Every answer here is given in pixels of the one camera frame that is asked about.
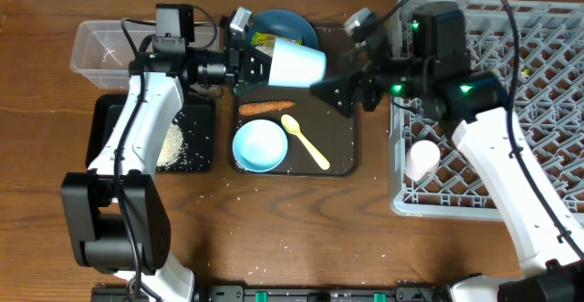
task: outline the white grain pile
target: white grain pile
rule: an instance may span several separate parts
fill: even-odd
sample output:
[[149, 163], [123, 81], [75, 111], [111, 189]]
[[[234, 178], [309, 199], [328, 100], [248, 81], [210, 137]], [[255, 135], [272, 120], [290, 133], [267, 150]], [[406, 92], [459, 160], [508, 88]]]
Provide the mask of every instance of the white grain pile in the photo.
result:
[[158, 157], [157, 166], [169, 166], [176, 163], [183, 146], [183, 132], [178, 125], [171, 123], [162, 145], [161, 155]]

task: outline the blue plate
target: blue plate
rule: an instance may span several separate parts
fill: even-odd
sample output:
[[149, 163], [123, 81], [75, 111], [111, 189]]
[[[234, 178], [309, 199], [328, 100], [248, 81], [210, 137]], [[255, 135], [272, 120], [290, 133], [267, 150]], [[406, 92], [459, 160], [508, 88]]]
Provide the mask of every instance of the blue plate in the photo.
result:
[[270, 120], [252, 120], [234, 137], [235, 160], [251, 172], [274, 169], [286, 157], [288, 139], [284, 130]]
[[293, 39], [302, 38], [303, 46], [318, 50], [317, 32], [314, 27], [303, 16], [291, 11], [275, 9], [254, 15], [254, 23], [247, 32], [248, 45], [251, 45], [256, 32]]

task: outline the black tray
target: black tray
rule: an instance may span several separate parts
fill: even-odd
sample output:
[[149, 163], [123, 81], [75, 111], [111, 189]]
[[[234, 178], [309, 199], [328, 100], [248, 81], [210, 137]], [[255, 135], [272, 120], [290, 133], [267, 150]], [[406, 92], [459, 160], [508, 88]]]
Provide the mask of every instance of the black tray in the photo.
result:
[[[118, 121], [126, 94], [106, 94], [96, 101], [86, 166], [99, 155]], [[215, 106], [212, 99], [188, 95], [172, 120], [182, 131], [184, 153], [174, 164], [156, 167], [156, 172], [207, 172], [213, 163]]]
[[[342, 52], [354, 48], [354, 42], [338, 23], [313, 22], [318, 34], [320, 50], [327, 55], [326, 78], [341, 74], [337, 58]], [[248, 102], [271, 100], [293, 100], [296, 106], [280, 111], [271, 111], [255, 116], [239, 115], [239, 106]], [[359, 116], [347, 119], [337, 111], [313, 97], [307, 89], [262, 87], [243, 97], [234, 98], [233, 122], [230, 143], [239, 128], [251, 120], [272, 120], [282, 127], [282, 115], [289, 114], [300, 124], [302, 133], [330, 162], [328, 170], [318, 167], [302, 142], [287, 133], [288, 152], [286, 158], [272, 171], [261, 174], [333, 176], [351, 174], [359, 165], [360, 121]], [[229, 146], [230, 160], [241, 173], [252, 173], [241, 167]]]

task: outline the spoon handle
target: spoon handle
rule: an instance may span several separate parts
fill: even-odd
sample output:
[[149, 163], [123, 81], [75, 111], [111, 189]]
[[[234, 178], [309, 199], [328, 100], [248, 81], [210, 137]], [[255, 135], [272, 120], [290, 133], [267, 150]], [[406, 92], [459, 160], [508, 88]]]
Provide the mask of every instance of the spoon handle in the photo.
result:
[[310, 152], [310, 155], [317, 162], [318, 166], [320, 166], [322, 170], [328, 170], [330, 167], [330, 163], [327, 160], [327, 158], [324, 157], [322, 153], [320, 153], [320, 151], [318, 151], [317, 147], [315, 147], [310, 141], [308, 141], [307, 137], [305, 137], [304, 134], [298, 133], [297, 137], [300, 139], [300, 141], [302, 141], [304, 147], [307, 148], [308, 152]]

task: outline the white cylinder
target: white cylinder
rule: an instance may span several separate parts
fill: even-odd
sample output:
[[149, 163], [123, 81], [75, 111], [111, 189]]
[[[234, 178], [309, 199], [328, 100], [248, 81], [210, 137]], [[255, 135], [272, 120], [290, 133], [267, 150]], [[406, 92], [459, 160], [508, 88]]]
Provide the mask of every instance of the white cylinder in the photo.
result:
[[405, 175], [414, 181], [430, 173], [436, 174], [440, 165], [440, 149], [431, 141], [415, 142], [405, 156]]
[[276, 39], [268, 85], [309, 88], [325, 76], [327, 57], [310, 47]]

